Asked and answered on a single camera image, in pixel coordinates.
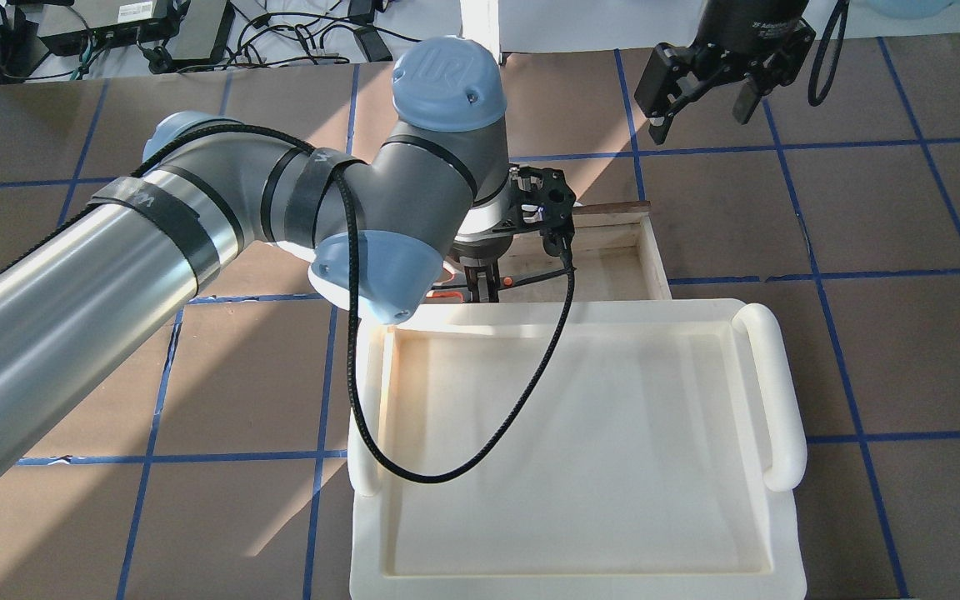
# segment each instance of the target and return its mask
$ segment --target black cable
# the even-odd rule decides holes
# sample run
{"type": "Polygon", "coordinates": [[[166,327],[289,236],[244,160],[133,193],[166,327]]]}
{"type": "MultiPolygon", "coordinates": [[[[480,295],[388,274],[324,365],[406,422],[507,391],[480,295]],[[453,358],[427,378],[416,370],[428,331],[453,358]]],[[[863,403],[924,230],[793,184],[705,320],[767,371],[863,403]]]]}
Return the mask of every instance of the black cable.
{"type": "MultiPolygon", "coordinates": [[[[35,63],[35,68],[39,68],[39,65],[42,65],[43,61],[46,61],[47,57],[49,56],[50,56],[50,51],[48,50],[47,53],[43,54],[42,57],[39,58],[38,62],[35,63]]],[[[66,72],[54,73],[54,75],[42,75],[39,77],[19,77],[16,75],[11,75],[10,72],[7,72],[7,68],[0,63],[0,72],[2,73],[2,76],[5,77],[6,79],[14,79],[17,81],[39,81],[43,79],[54,79],[56,77],[65,77],[66,75],[73,75],[73,73],[75,73],[76,71],[77,69],[74,68],[74,69],[69,69],[69,71],[66,71],[66,72]]]]}
{"type": "MultiPolygon", "coordinates": [[[[243,29],[241,29],[240,32],[239,32],[239,35],[237,35],[237,45],[243,44],[243,34],[244,34],[248,29],[250,29],[251,27],[254,27],[255,24],[257,24],[257,23],[267,22],[268,19],[270,19],[270,18],[272,18],[272,17],[312,17],[312,18],[313,18],[313,17],[316,17],[316,19],[317,19],[318,22],[320,22],[320,20],[330,20],[330,22],[333,22],[333,23],[353,23],[353,22],[351,22],[351,20],[350,20],[349,18],[347,18],[347,17],[333,17],[333,16],[331,16],[331,15],[317,15],[316,12],[296,12],[296,11],[266,12],[266,14],[258,15],[258,16],[256,16],[256,17],[254,17],[253,19],[248,20],[247,23],[244,23],[244,24],[243,24],[243,29]]],[[[390,35],[390,37],[393,37],[393,38],[405,39],[405,41],[407,41],[407,42],[415,42],[415,43],[416,43],[416,42],[420,42],[420,39],[418,39],[418,38],[409,37],[408,35],[403,35],[403,34],[398,33],[398,32],[396,32],[396,31],[392,31],[392,30],[389,30],[389,29],[385,29],[385,27],[377,27],[377,26],[371,26],[371,27],[373,27],[373,29],[376,29],[377,31],[380,31],[380,32],[382,32],[382,33],[386,33],[386,34],[390,35]]]]}
{"type": "MultiPolygon", "coordinates": [[[[514,278],[513,276],[507,277],[512,282],[510,285],[499,285],[499,289],[514,289],[521,288],[525,285],[531,285],[534,283],[542,283],[544,281],[553,280],[553,278],[560,278],[565,274],[565,269],[555,269],[552,271],[547,271],[545,273],[534,274],[534,276],[514,278]]],[[[432,292],[446,292],[450,289],[468,289],[468,284],[465,283],[449,283],[443,285],[433,285],[432,292]]]]}
{"type": "Polygon", "coordinates": [[[359,406],[358,403],[358,324],[361,322],[361,319],[358,318],[358,271],[361,270],[361,259],[358,258],[358,216],[355,215],[354,212],[354,194],[350,186],[347,185],[346,178],[343,177],[343,171],[334,171],[332,175],[335,177],[336,186],[339,187],[339,195],[343,200],[343,211],[346,213],[347,220],[347,246],[350,249],[350,268],[348,269],[350,310],[347,311],[347,395],[350,397],[351,413],[354,413],[354,424],[357,425],[357,430],[362,436],[362,441],[365,442],[366,448],[369,448],[369,452],[372,453],[373,458],[377,459],[377,463],[380,463],[382,467],[387,468],[388,471],[400,478],[407,479],[408,482],[413,483],[445,483],[451,481],[451,479],[460,478],[460,476],[473,470],[473,467],[476,467],[477,464],[495,448],[495,444],[503,439],[506,431],[513,425],[515,419],[518,418],[518,414],[521,414],[521,410],[525,408],[525,403],[528,402],[530,396],[533,395],[534,388],[540,383],[540,378],[548,367],[550,358],[553,356],[553,350],[555,350],[558,345],[561,332],[564,330],[565,323],[568,321],[568,311],[570,311],[573,305],[573,295],[576,289],[576,274],[573,271],[572,252],[565,250],[561,255],[565,268],[565,278],[567,279],[567,284],[565,284],[565,303],[561,307],[561,315],[557,318],[557,324],[553,328],[550,343],[547,345],[546,352],[543,354],[543,358],[540,360],[536,372],[532,375],[531,380],[525,387],[525,391],[522,392],[521,397],[517,400],[517,403],[513,405],[513,409],[511,409],[510,414],[507,415],[506,421],[503,421],[502,425],[495,430],[491,439],[487,440],[487,443],[480,448],[480,451],[462,463],[461,466],[438,475],[415,473],[405,467],[399,466],[399,464],[388,458],[388,455],[385,455],[385,453],[381,451],[376,440],[373,440],[373,434],[369,432],[369,426],[365,422],[365,415],[362,414],[362,407],[359,406]]]}
{"type": "MultiPolygon", "coordinates": [[[[151,156],[148,160],[145,160],[140,167],[136,168],[136,171],[133,171],[131,176],[133,178],[141,178],[150,168],[156,167],[158,163],[165,159],[170,153],[174,153],[177,149],[184,147],[184,145],[189,144],[195,140],[202,139],[205,137],[213,136],[217,133],[254,133],[259,134],[259,136],[266,136],[273,139],[281,140],[283,142],[289,143],[294,147],[301,149],[306,156],[309,156],[310,153],[313,153],[313,145],[310,145],[308,142],[298,140],[296,137],[288,136],[286,133],[277,132],[275,129],[269,129],[266,127],[259,127],[254,125],[241,125],[241,124],[228,124],[228,125],[213,125],[203,129],[198,129],[196,132],[184,133],[182,136],[177,137],[177,139],[172,140],[165,147],[159,149],[151,156]]],[[[462,463],[460,467],[454,468],[451,471],[446,471],[446,473],[438,475],[423,475],[420,473],[414,473],[413,471],[408,470],[407,468],[400,467],[399,464],[395,463],[392,459],[388,458],[388,455],[385,455],[378,447],[376,440],[373,440],[373,434],[369,432],[369,426],[365,422],[365,415],[362,414],[362,408],[359,406],[358,402],[358,326],[361,324],[361,319],[358,318],[358,289],[361,287],[359,283],[359,273],[361,272],[361,258],[358,256],[358,214],[355,212],[355,204],[358,200],[354,197],[354,192],[351,190],[350,185],[347,184],[347,179],[343,176],[343,168],[336,168],[332,171],[332,179],[336,183],[336,187],[339,189],[340,198],[343,201],[343,212],[346,215],[347,221],[347,246],[349,247],[350,254],[350,263],[349,274],[349,292],[350,292],[350,305],[349,310],[347,310],[347,395],[350,396],[350,406],[351,411],[354,414],[354,422],[357,425],[358,432],[361,433],[362,440],[365,442],[366,448],[369,448],[369,452],[372,453],[373,458],[377,459],[377,463],[380,463],[382,467],[387,468],[388,471],[399,476],[400,478],[407,479],[409,482],[413,483],[445,483],[451,481],[451,479],[458,478],[458,476],[468,473],[472,470],[473,467],[476,467],[481,460],[484,459],[491,451],[495,448],[495,445],[499,440],[503,439],[504,434],[509,430],[510,426],[513,425],[515,419],[518,418],[518,414],[521,414],[521,410],[525,408],[525,403],[528,402],[528,399],[533,395],[533,390],[538,385],[541,376],[546,371],[550,358],[553,356],[553,351],[557,348],[558,341],[561,338],[561,333],[565,328],[565,323],[568,322],[568,312],[573,305],[573,295],[576,290],[576,274],[573,269],[573,254],[568,247],[568,242],[565,243],[565,249],[561,254],[562,265],[564,266],[565,278],[567,278],[567,284],[565,284],[565,303],[562,305],[561,314],[557,318],[557,324],[555,329],[553,329],[553,334],[550,337],[550,343],[547,345],[547,349],[543,354],[543,357],[540,360],[536,368],[536,372],[532,375],[531,380],[528,385],[525,387],[525,391],[522,392],[521,397],[517,400],[517,403],[513,406],[513,409],[510,411],[510,414],[507,415],[506,419],[502,422],[502,425],[498,427],[496,432],[492,434],[491,439],[487,440],[487,443],[480,448],[479,452],[476,452],[469,460],[462,463]]]]}
{"type": "Polygon", "coordinates": [[[810,100],[810,106],[818,107],[828,97],[832,90],[832,83],[835,83],[835,69],[839,66],[839,53],[843,50],[843,37],[847,33],[847,18],[850,14],[850,0],[837,0],[835,8],[832,8],[832,16],[827,20],[827,26],[824,26],[824,34],[817,42],[817,56],[814,57],[814,64],[810,69],[810,87],[807,90],[807,99],[810,100]],[[832,50],[832,66],[827,70],[827,80],[824,81],[824,87],[817,92],[817,83],[820,81],[820,69],[823,68],[824,58],[828,54],[828,45],[832,41],[832,33],[835,26],[839,24],[839,35],[835,42],[835,49],[832,50]]]}
{"type": "Polygon", "coordinates": [[[335,22],[330,24],[330,26],[325,27],[323,30],[321,30],[321,38],[320,38],[320,41],[317,42],[317,44],[319,44],[321,48],[324,48],[324,38],[327,38],[329,33],[337,29],[346,29],[347,31],[351,32],[351,34],[357,34],[357,32],[354,31],[354,27],[350,27],[349,24],[335,22]]]}
{"type": "Polygon", "coordinates": [[[195,132],[187,132],[180,137],[176,137],[176,139],[170,143],[165,144],[159,151],[154,152],[149,159],[144,160],[143,164],[140,164],[140,166],[136,168],[136,171],[132,171],[131,176],[133,178],[141,178],[143,175],[146,175],[149,170],[155,168],[162,160],[165,160],[166,156],[176,152],[177,149],[195,140],[213,136],[213,134],[216,133],[252,133],[255,134],[255,136],[272,138],[300,149],[306,156],[312,155],[313,149],[315,149],[313,145],[310,145],[308,142],[304,142],[297,137],[289,136],[289,134],[278,132],[278,130],[275,129],[260,127],[258,125],[243,125],[242,122],[226,122],[224,125],[211,125],[195,130],[195,132]]]}

